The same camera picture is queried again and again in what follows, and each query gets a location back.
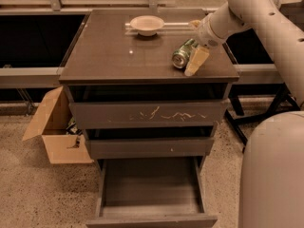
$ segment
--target cabinet top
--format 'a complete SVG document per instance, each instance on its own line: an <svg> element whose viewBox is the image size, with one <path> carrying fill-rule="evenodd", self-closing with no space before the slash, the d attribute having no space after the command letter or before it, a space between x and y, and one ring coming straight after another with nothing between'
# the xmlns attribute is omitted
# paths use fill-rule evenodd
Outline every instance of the cabinet top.
<svg viewBox="0 0 304 228"><path fill-rule="evenodd" d="M156 15L164 27L154 36L141 36L130 27L140 15ZM91 12L60 76L68 85L224 83L238 80L223 47L210 56L197 74L184 76L173 67L172 54L196 38L188 22L202 19L202 9L99 9Z"/></svg>

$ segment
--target white cylinder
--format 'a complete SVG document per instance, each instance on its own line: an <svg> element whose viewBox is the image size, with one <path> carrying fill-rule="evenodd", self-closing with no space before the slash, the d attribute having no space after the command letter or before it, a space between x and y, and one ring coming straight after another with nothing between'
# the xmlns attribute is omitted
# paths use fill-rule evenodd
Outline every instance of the white cylinder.
<svg viewBox="0 0 304 228"><path fill-rule="evenodd" d="M304 227L304 112L261 123L246 146L239 228Z"/></svg>
<svg viewBox="0 0 304 228"><path fill-rule="evenodd" d="M231 11L256 32L296 97L304 102L304 32L277 9L276 0L228 0Z"/></svg>
<svg viewBox="0 0 304 228"><path fill-rule="evenodd" d="M200 22L198 27L199 44L210 49L217 48L225 43L232 34L243 32L249 28L250 26L243 23L229 10L228 3L225 3Z"/></svg>

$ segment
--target scratch mark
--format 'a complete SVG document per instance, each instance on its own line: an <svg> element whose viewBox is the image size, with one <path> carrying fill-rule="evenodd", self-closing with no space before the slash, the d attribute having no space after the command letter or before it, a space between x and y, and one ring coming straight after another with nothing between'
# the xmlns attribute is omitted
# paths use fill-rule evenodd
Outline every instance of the scratch mark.
<svg viewBox="0 0 304 228"><path fill-rule="evenodd" d="M188 118L194 118L196 115L190 115L188 113L181 113L181 112L177 112L175 113L174 115L172 116L161 116L162 118L165 118L165 119L170 119L170 118L175 118L177 116L180 116L180 118L184 121L185 117L188 117Z"/></svg>
<svg viewBox="0 0 304 228"><path fill-rule="evenodd" d="M204 115L201 115L201 114L199 114L202 118L206 118L207 116L204 116Z"/></svg>
<svg viewBox="0 0 304 228"><path fill-rule="evenodd" d="M155 114L158 112L159 109L160 109L160 107L158 106L158 107L151 113L150 119L154 118Z"/></svg>

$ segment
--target white bowl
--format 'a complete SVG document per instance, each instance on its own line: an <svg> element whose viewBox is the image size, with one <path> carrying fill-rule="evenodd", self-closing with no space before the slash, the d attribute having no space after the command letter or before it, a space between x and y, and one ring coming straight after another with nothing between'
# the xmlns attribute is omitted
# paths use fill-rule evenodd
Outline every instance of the white bowl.
<svg viewBox="0 0 304 228"><path fill-rule="evenodd" d="M152 36L157 30L162 28L164 22L156 16L139 16L131 20L130 25L136 29L140 35Z"/></svg>

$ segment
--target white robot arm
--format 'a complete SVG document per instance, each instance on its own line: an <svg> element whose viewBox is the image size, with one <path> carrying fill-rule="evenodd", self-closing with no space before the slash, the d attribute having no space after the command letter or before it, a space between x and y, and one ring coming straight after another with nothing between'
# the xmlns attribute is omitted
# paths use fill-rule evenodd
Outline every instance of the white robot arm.
<svg viewBox="0 0 304 228"><path fill-rule="evenodd" d="M281 0L228 0L201 20L199 44L212 49L252 28L299 105L304 102L304 32L278 9Z"/></svg>

